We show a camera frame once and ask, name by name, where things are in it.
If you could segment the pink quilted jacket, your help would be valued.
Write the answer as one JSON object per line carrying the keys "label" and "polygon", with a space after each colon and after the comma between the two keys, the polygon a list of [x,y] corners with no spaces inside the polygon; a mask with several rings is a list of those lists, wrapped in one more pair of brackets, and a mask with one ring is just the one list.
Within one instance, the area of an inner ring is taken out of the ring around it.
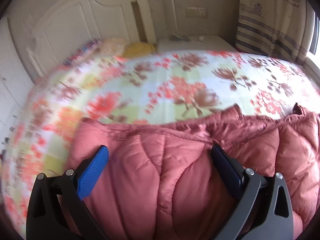
{"label": "pink quilted jacket", "polygon": [[108,148],[109,162],[85,204],[112,239],[208,239],[235,203],[210,159],[214,144],[260,175],[284,176],[297,237],[319,207],[319,115],[304,108],[280,120],[245,116],[236,105],[164,125],[85,118],[66,167]]}

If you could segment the floral bed sheet mattress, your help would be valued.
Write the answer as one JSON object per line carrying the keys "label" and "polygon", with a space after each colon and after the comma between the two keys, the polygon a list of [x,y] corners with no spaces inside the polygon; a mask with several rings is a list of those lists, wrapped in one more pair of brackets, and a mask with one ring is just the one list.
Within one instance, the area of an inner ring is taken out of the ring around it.
{"label": "floral bed sheet mattress", "polygon": [[37,174],[59,175],[80,119],[164,124],[238,105],[245,115],[280,119],[295,103],[319,111],[319,87],[305,70],[272,57],[183,50],[134,59],[97,55],[61,66],[30,90],[2,170],[4,208],[25,236]]}

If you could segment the white wardrobe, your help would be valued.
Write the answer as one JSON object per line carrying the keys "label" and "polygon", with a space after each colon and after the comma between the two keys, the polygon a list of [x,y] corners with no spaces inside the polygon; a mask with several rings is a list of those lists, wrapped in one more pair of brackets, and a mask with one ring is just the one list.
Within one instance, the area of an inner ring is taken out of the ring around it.
{"label": "white wardrobe", "polygon": [[25,71],[12,41],[7,17],[1,19],[1,140],[10,136],[33,82]]}

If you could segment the colourful embroidered pillow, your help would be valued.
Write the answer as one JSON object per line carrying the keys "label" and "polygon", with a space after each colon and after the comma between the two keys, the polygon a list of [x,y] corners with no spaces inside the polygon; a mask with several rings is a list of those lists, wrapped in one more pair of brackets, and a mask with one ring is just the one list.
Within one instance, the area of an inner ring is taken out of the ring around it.
{"label": "colourful embroidered pillow", "polygon": [[93,51],[102,43],[102,39],[94,38],[88,41],[86,44],[79,47],[74,53],[72,53],[64,62],[65,66],[73,66],[83,61],[86,57],[91,55]]}

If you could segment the white bedside table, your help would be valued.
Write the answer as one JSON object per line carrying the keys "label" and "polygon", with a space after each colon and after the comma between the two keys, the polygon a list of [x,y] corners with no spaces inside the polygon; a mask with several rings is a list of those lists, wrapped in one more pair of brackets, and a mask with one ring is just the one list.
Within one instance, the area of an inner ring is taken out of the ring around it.
{"label": "white bedside table", "polygon": [[157,42],[157,52],[176,50],[216,50],[216,51],[235,51],[237,50],[227,43],[224,39],[215,35],[190,36],[189,41],[171,41],[162,38]]}

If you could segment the beige fluffy pillow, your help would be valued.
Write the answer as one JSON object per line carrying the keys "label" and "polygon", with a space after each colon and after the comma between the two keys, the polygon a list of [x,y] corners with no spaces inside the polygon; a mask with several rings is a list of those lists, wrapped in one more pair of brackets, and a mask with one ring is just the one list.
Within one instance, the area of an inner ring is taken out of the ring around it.
{"label": "beige fluffy pillow", "polygon": [[122,37],[112,37],[103,40],[99,49],[100,53],[104,55],[121,56],[129,45],[128,40]]}

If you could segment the yellow pillow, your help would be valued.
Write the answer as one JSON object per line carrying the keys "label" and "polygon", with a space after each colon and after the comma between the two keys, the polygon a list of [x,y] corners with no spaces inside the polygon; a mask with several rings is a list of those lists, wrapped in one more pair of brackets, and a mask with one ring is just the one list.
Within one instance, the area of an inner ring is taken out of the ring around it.
{"label": "yellow pillow", "polygon": [[132,45],[129,45],[123,54],[124,58],[135,58],[153,54],[156,50],[156,47],[153,44],[145,42],[136,42]]}

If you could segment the silver vertical lamp pole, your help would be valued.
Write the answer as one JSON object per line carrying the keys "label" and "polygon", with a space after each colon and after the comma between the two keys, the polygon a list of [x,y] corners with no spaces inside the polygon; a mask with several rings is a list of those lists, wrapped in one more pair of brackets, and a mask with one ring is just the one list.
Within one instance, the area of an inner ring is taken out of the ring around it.
{"label": "silver vertical lamp pole", "polygon": [[170,37],[171,41],[178,41],[179,34],[178,34],[178,23],[177,23],[177,15],[176,15],[176,8],[175,8],[175,1],[170,0],[171,10],[172,10],[172,20],[173,20],[173,32]]}

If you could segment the dark framed window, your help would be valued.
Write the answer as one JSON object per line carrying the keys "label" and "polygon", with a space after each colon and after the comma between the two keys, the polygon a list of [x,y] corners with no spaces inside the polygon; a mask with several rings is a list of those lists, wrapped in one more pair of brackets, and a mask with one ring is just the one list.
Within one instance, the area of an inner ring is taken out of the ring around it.
{"label": "dark framed window", "polygon": [[314,29],[313,29],[313,37],[311,41],[310,47],[310,59],[311,61],[319,68],[319,16],[315,14],[315,22],[314,22]]}

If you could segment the white wooden headboard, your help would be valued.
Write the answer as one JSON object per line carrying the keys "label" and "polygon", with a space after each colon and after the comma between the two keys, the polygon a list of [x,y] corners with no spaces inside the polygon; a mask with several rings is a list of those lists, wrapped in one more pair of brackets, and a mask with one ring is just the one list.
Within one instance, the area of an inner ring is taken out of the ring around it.
{"label": "white wooden headboard", "polygon": [[93,38],[156,42],[149,0],[12,0],[7,17],[32,79],[47,74]]}

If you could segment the patterned beige curtain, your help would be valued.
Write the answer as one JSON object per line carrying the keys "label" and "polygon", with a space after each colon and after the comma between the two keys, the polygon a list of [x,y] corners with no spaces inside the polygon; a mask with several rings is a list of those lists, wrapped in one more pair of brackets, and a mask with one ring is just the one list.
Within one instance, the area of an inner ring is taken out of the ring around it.
{"label": "patterned beige curtain", "polygon": [[302,64],[315,18],[307,0],[240,0],[236,49]]}

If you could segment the wall power socket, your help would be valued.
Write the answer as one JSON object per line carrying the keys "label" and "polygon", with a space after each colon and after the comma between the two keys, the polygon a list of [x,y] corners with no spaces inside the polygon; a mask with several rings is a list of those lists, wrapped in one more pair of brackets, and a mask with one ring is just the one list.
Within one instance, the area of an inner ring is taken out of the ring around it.
{"label": "wall power socket", "polygon": [[207,18],[208,9],[202,7],[185,7],[185,16],[189,18]]}

